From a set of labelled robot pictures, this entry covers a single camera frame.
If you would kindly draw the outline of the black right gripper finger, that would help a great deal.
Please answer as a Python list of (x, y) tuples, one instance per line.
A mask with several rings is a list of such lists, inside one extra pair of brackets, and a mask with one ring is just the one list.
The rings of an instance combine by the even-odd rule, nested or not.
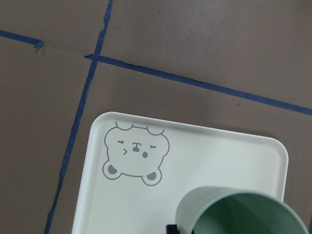
[(176, 224), (168, 224), (166, 226), (166, 234), (178, 234), (178, 228)]

